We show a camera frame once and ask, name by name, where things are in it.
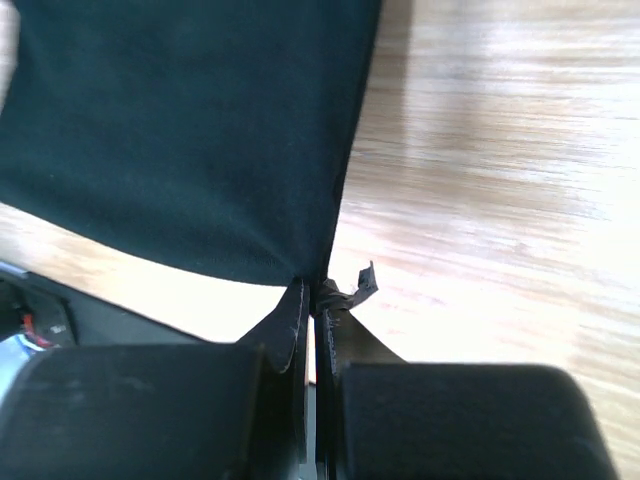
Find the black t shirt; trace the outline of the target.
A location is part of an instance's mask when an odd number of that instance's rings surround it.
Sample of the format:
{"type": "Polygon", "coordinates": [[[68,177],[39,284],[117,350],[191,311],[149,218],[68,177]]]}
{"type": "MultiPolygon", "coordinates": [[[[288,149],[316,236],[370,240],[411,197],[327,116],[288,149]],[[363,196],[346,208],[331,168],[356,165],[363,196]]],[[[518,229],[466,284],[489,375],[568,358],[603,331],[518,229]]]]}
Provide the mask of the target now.
{"type": "Polygon", "coordinates": [[[324,276],[377,1],[19,1],[1,200],[122,252],[324,276]]]}

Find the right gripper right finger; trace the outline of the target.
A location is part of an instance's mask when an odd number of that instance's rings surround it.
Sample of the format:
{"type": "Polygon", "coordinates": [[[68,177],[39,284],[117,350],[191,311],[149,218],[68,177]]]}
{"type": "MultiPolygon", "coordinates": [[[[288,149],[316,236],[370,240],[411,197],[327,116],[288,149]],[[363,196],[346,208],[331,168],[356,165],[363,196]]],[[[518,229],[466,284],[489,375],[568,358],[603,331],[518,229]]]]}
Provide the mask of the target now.
{"type": "Polygon", "coordinates": [[[321,479],[613,479],[583,390],[540,364],[410,363],[354,309],[378,289],[315,293],[316,469],[321,479]]]}

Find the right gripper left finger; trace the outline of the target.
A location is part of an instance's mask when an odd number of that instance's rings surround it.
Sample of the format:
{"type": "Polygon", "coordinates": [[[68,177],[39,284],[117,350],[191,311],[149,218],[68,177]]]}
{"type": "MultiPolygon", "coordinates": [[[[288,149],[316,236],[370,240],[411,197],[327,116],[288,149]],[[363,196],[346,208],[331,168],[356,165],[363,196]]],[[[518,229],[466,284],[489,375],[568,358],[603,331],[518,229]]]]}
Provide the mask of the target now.
{"type": "Polygon", "coordinates": [[[295,479],[307,458],[309,290],[240,340],[44,341],[1,402],[5,479],[295,479]]]}

